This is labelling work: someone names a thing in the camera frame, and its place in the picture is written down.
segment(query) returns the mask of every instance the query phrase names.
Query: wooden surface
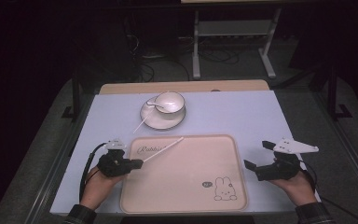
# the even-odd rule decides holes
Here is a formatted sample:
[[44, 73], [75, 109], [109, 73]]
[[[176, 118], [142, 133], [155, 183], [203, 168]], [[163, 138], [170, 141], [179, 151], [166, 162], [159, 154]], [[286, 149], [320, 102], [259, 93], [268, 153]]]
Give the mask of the wooden surface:
[[268, 91], [265, 80], [219, 80], [105, 84], [100, 94], [160, 93], [163, 91]]

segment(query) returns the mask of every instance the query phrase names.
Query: table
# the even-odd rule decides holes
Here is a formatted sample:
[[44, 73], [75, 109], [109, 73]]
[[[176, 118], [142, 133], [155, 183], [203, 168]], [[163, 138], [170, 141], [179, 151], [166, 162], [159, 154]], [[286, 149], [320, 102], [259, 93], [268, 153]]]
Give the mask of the table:
[[[185, 97], [186, 118], [168, 131], [142, 126], [133, 133], [141, 121], [139, 110], [143, 103], [166, 90], [179, 91]], [[128, 146], [143, 136], [196, 134], [231, 135], [241, 159], [257, 165], [273, 162], [273, 153], [261, 146], [263, 140], [278, 142], [283, 137], [292, 137], [274, 92], [269, 91], [263, 80], [108, 84], [94, 98], [50, 212], [66, 215], [78, 203], [78, 186], [85, 163], [99, 144], [118, 137]], [[97, 151], [91, 167], [105, 153], [106, 150]], [[242, 171], [249, 202], [240, 214], [294, 211], [294, 205], [282, 190], [269, 182], [258, 181], [244, 165]], [[97, 212], [125, 216], [119, 204], [121, 190], [122, 185], [117, 184]]]

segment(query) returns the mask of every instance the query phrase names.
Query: sleeve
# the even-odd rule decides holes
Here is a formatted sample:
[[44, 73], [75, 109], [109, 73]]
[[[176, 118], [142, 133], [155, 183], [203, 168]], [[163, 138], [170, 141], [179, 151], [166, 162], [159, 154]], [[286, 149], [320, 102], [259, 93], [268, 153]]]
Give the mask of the sleeve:
[[336, 223], [322, 203], [307, 203], [296, 208], [298, 223]]
[[80, 204], [75, 204], [62, 224], [92, 224], [97, 214]]

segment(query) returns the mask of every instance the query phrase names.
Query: tan mat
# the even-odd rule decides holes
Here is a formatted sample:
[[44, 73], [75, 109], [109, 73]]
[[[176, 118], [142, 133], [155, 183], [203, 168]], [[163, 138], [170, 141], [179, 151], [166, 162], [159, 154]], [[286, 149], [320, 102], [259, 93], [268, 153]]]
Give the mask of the tan mat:
[[[146, 160], [181, 136], [137, 138], [129, 158]], [[239, 211], [247, 196], [229, 135], [191, 135], [146, 161], [123, 182], [121, 209], [131, 214]]]

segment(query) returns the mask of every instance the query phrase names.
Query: cuff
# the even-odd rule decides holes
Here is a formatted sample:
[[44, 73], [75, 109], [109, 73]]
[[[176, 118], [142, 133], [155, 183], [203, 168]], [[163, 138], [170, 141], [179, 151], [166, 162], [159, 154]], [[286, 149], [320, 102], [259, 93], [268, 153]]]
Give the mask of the cuff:
[[75, 218], [85, 223], [92, 223], [97, 217], [97, 214], [86, 206], [75, 204], [68, 217]]

